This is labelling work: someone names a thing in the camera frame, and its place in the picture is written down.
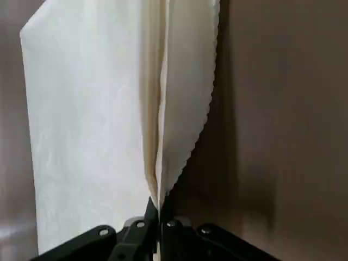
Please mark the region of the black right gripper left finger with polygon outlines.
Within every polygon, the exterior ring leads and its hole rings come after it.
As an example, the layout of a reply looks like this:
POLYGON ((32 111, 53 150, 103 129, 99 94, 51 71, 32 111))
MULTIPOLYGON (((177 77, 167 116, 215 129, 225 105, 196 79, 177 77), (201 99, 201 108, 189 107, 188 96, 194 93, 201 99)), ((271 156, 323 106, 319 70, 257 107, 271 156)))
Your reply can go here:
POLYGON ((100 225, 32 260, 153 260, 157 229, 158 210, 149 199, 144 216, 126 220, 120 231, 100 225))

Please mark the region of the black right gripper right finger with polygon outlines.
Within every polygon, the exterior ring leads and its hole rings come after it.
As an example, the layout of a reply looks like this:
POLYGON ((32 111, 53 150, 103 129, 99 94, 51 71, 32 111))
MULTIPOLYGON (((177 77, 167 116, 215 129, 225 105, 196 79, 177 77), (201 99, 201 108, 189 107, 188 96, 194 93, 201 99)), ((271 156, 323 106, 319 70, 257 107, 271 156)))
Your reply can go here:
POLYGON ((213 223, 193 228, 182 216, 161 222, 160 259, 276 261, 274 256, 213 223))

